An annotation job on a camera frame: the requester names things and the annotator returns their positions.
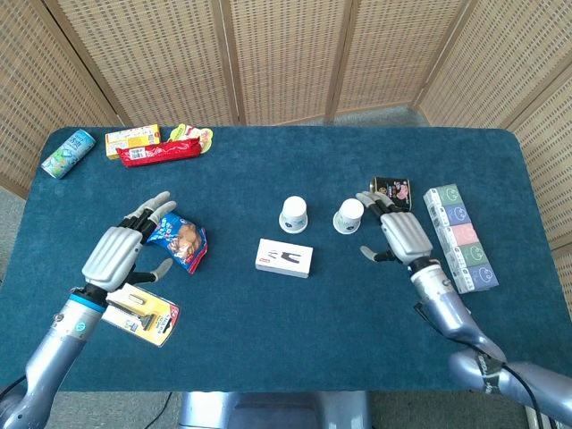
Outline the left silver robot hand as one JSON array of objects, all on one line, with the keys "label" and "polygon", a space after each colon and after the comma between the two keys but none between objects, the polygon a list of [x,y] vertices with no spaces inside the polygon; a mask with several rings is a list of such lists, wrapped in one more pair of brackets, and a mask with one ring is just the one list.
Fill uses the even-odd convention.
[{"label": "left silver robot hand", "polygon": [[125,215],[118,225],[109,228],[81,269],[87,284],[111,293],[125,283],[162,279],[172,267],[171,259],[165,259],[148,273],[137,273],[135,264],[151,233],[176,206],[176,202],[170,199],[170,193],[163,191]]}]

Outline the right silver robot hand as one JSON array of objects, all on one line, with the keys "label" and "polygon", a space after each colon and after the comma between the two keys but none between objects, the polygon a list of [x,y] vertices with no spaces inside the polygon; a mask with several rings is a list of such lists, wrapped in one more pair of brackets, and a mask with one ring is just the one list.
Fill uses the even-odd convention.
[{"label": "right silver robot hand", "polygon": [[428,259],[433,245],[417,218],[403,211],[385,194],[358,192],[356,199],[376,215],[390,249],[374,252],[367,246],[361,246],[361,253],[373,262],[398,261],[410,265],[417,259]]}]

